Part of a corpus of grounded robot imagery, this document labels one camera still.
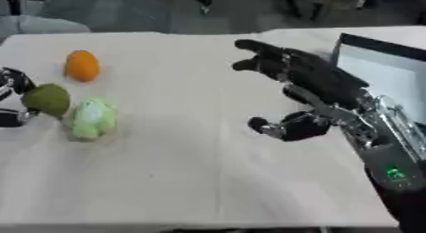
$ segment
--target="table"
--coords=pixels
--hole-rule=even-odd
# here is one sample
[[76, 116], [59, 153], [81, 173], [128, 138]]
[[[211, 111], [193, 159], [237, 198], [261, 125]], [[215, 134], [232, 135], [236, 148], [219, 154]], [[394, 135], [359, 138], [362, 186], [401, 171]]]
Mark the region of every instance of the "table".
[[[281, 95], [281, 84], [231, 70], [251, 55], [233, 42], [253, 38], [327, 56], [341, 32], [424, 48], [425, 30], [13, 36], [0, 48], [2, 66], [67, 88], [74, 103], [104, 95], [120, 117], [116, 132], [97, 143], [70, 142], [47, 116], [0, 130], [0, 223], [395, 225], [338, 129], [285, 144], [247, 128], [252, 116], [273, 120], [300, 105]], [[94, 82], [64, 77], [76, 49], [100, 60]]]

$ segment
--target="green fruit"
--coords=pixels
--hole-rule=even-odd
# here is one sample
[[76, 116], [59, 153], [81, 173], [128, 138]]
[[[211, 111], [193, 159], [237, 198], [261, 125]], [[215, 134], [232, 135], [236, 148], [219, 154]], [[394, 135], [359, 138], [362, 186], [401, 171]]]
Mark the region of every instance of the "green fruit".
[[45, 84], [24, 94], [21, 98], [25, 107], [39, 109], [41, 112], [61, 118], [69, 109], [68, 92], [60, 86]]

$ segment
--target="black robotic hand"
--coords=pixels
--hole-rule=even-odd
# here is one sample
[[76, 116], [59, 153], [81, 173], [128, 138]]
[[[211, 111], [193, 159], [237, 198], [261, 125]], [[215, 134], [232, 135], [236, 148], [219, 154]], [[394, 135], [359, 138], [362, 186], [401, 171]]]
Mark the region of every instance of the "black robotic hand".
[[[381, 136], [366, 132], [377, 131], [365, 120], [377, 118], [366, 106], [371, 101], [365, 95], [368, 92], [364, 88], [369, 86], [366, 82], [304, 51], [280, 49], [253, 40], [238, 40], [236, 47], [251, 50], [255, 56], [235, 63], [233, 69], [253, 70], [283, 82], [286, 96], [312, 107], [310, 111], [287, 115], [278, 124], [252, 118], [249, 126], [254, 130], [288, 142], [324, 135], [331, 125], [336, 125], [364, 142], [360, 145], [366, 145], [366, 151], [380, 143]], [[366, 172], [389, 212], [400, 222], [403, 232], [426, 232], [426, 189], [391, 190], [379, 183], [369, 168]]]
[[[0, 68], [0, 101], [11, 96], [13, 92], [22, 95], [34, 88], [35, 84], [24, 72], [13, 68]], [[23, 126], [38, 113], [39, 111], [33, 108], [27, 111], [0, 108], [0, 127]]]
[[255, 52], [255, 56], [233, 65], [235, 70], [252, 70], [283, 82], [283, 93], [289, 98], [312, 106], [312, 110], [285, 117], [270, 124], [260, 117], [252, 118], [250, 127], [284, 141], [297, 141], [327, 133], [333, 116], [344, 116], [332, 109], [339, 106], [358, 108], [357, 98], [368, 84], [337, 68], [317, 55], [297, 49], [281, 49], [253, 40], [238, 40], [238, 49]]

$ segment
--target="robot finger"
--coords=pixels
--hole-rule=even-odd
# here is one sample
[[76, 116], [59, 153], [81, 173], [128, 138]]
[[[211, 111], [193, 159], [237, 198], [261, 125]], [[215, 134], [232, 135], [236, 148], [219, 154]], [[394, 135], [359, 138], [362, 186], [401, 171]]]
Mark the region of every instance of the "robot finger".
[[232, 66], [232, 68], [237, 71], [253, 70], [280, 82], [285, 82], [287, 80], [287, 67], [288, 65], [286, 63], [262, 59], [259, 56], [255, 56], [249, 60], [242, 60], [234, 63]]
[[262, 58], [275, 61], [281, 61], [283, 54], [285, 54], [284, 49], [249, 39], [237, 40], [235, 47], [253, 51]]
[[314, 116], [307, 111], [290, 114], [278, 124], [269, 123], [261, 117], [254, 117], [248, 122], [248, 125], [260, 134], [266, 134], [285, 142], [325, 135], [331, 126], [328, 120]]
[[12, 128], [23, 126], [24, 124], [19, 111], [0, 108], [0, 127]]

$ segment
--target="green led light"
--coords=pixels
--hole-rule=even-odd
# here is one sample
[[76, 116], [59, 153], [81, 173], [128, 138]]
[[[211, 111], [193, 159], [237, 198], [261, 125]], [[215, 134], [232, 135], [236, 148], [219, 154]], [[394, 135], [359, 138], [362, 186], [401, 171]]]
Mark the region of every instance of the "green led light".
[[396, 166], [390, 166], [386, 169], [386, 174], [392, 179], [392, 180], [401, 180], [405, 179], [405, 174], [400, 171]]

